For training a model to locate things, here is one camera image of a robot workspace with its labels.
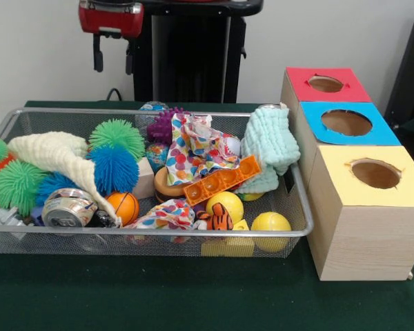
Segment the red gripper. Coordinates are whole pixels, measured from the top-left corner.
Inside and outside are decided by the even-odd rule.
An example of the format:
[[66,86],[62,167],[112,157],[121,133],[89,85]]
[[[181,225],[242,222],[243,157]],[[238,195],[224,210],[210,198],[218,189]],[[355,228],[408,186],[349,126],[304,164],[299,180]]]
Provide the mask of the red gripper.
[[[93,34],[94,70],[104,69],[99,34],[121,37],[138,37],[142,31],[144,6],[140,2],[108,3],[104,1],[79,1],[79,21],[84,32]],[[126,74],[134,71],[134,40],[128,39],[126,48]]]

